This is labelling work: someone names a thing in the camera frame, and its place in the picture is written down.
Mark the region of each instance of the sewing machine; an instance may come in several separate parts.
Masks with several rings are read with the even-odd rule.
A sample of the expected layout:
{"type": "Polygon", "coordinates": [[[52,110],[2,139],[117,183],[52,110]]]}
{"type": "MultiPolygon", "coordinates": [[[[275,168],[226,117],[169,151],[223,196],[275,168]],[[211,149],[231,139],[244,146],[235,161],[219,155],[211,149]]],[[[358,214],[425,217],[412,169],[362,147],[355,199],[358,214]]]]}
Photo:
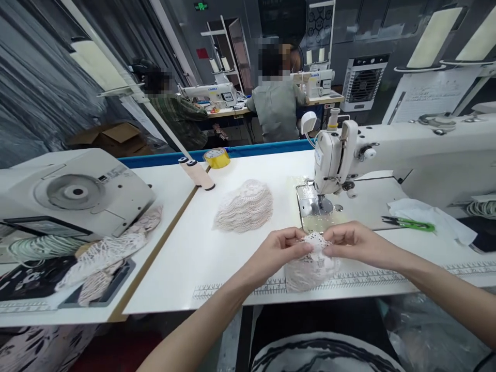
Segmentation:
{"type": "Polygon", "coordinates": [[[334,70],[296,72],[291,76],[297,85],[305,85],[308,98],[328,96],[331,93],[334,70]]]}
{"type": "Polygon", "coordinates": [[[0,170],[0,223],[85,241],[119,237],[155,200],[132,170],[98,149],[49,152],[0,170]]]}
{"type": "Polygon", "coordinates": [[[236,90],[232,83],[198,85],[186,88],[178,85],[178,88],[182,96],[189,99],[197,97],[201,101],[208,100],[209,102],[217,103],[220,109],[233,107],[238,103],[236,90]]]}
{"type": "MultiPolygon", "coordinates": [[[[496,191],[496,113],[453,119],[445,131],[419,122],[321,131],[315,141],[314,187],[322,205],[326,194],[346,191],[366,173],[393,170],[411,198],[439,207],[453,217],[472,196],[496,191]]],[[[302,133],[311,123],[302,124],[302,133]]]]}

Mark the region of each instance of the plaid shirt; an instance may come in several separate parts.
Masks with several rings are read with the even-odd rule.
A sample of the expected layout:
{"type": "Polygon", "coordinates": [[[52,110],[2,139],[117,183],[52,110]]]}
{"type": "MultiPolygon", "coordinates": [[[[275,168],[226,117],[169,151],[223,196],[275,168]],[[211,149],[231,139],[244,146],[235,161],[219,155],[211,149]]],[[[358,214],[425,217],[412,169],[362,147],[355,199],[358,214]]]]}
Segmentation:
{"type": "Polygon", "coordinates": [[[198,108],[186,98],[175,94],[154,95],[148,98],[187,151],[203,149],[207,143],[207,135],[200,130],[195,121],[207,119],[204,108],[198,108]]]}

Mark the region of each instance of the stack of lace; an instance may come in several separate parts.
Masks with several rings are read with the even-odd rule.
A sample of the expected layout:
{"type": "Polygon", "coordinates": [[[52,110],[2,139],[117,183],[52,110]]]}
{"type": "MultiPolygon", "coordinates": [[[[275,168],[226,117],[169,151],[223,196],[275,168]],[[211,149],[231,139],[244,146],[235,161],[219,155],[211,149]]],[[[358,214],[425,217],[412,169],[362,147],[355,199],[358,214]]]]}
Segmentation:
{"type": "Polygon", "coordinates": [[[322,252],[332,243],[325,240],[318,232],[313,232],[302,240],[310,243],[314,251],[284,266],[288,292],[311,290],[331,279],[341,266],[338,258],[330,258],[322,252]]]}
{"type": "Polygon", "coordinates": [[[214,228],[244,233],[261,227],[272,217],[272,194],[268,186],[249,179],[228,193],[215,215],[214,228]]]}
{"type": "Polygon", "coordinates": [[[88,306],[105,293],[114,273],[126,259],[143,248],[147,235],[160,223],[162,206],[148,210],[119,238],[105,237],[93,243],[87,251],[77,258],[64,278],[57,283],[55,290],[61,291],[77,284],[83,288],[77,300],[80,306],[88,306]]]}

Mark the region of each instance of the gray curtain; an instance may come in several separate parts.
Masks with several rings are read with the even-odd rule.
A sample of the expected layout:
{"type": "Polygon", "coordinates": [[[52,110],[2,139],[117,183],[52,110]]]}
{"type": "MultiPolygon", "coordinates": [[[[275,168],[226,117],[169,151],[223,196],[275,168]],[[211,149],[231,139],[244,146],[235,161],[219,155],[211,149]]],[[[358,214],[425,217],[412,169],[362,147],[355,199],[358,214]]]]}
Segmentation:
{"type": "Polygon", "coordinates": [[[95,125],[105,111],[96,97],[100,87],[69,56],[43,5],[50,4],[2,0],[0,6],[2,168],[65,149],[65,138],[95,125]]]}
{"type": "MultiPolygon", "coordinates": [[[[75,3],[124,66],[147,58],[186,83],[148,0],[75,3]]],[[[65,150],[81,130],[134,119],[117,99],[97,98],[101,88],[70,57],[71,38],[87,35],[58,0],[2,0],[0,35],[0,168],[65,150]]],[[[171,151],[145,137],[155,152],[171,151]]]]}
{"type": "Polygon", "coordinates": [[[148,0],[73,0],[124,66],[146,58],[187,86],[184,72],[148,0]]]}

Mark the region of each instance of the green scissors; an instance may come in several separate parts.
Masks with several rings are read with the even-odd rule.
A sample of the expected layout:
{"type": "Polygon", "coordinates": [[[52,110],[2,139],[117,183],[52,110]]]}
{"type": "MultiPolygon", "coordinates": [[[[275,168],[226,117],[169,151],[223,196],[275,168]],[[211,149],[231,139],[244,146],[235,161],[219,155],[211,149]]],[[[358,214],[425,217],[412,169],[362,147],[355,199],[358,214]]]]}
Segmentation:
{"type": "Polygon", "coordinates": [[[398,217],[382,216],[382,221],[385,223],[389,223],[391,225],[401,226],[404,228],[412,228],[420,231],[426,231],[428,233],[431,233],[434,230],[436,230],[436,228],[432,224],[426,222],[406,220],[398,217]]]}

